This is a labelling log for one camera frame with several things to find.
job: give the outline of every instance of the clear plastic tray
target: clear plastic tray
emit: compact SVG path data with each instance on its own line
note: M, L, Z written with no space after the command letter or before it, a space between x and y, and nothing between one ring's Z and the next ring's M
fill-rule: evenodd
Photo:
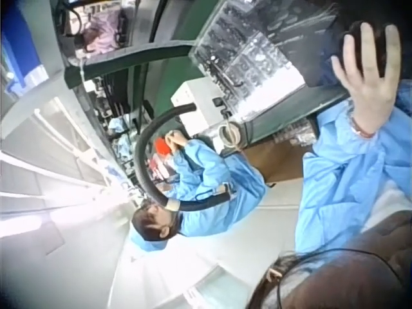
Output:
M221 1L189 57L220 87L232 118L250 121L308 84L302 73L318 74L320 60L311 63L305 46L311 40L322 53L316 39L333 12L307 0Z

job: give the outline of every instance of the black object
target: black object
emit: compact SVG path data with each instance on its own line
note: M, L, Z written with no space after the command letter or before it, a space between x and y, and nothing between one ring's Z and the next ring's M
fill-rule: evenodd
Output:
M156 203L165 207L168 202L168 197L164 196L162 192L156 187L149 177L147 167L145 164L145 149L150 138L154 133L167 121L177 117L181 114L190 113L196 111L196 105L190 103L183 106L172 108L159 117L153 119L153 121L146 127L146 129L140 135L139 141L136 143L134 159L135 159L135 171L138 182L142 186L147 195L152 198ZM228 189L226 192L214 195L209 198L198 201L180 201L180 211L202 211L213 206L219 205L230 200L230 194Z

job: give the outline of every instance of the ear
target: ear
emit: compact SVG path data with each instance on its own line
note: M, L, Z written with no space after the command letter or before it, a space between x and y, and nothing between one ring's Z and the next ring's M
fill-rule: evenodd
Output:
M170 233L170 227L162 227L160 231L160 238L166 238Z

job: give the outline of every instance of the blue gown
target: blue gown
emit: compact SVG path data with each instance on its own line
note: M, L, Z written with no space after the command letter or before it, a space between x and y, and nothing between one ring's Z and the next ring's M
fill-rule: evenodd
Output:
M229 183L236 193L230 201L204 211L183 212L182 235L195 237L225 232L253 211L266 194L263 177L241 154L223 159L199 140L190 140L185 153L203 169L203 173L194 173L181 152L177 152L173 163L180 181L166 194L168 197L183 201L202 200L223 183ZM167 244L167 241L144 241L132 225L130 238L148 252L163 250Z
M318 116L321 134L303 158L297 252L341 247L358 234L388 179L411 197L412 83L400 83L388 122L371 139L356 135L345 100Z

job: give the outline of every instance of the red object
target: red object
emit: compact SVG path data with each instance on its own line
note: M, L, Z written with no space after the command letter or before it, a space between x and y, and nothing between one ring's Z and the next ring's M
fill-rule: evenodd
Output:
M166 144L166 141L164 138L158 137L154 141L154 148L156 149L156 152L160 156L167 156L172 153L172 150L170 147Z

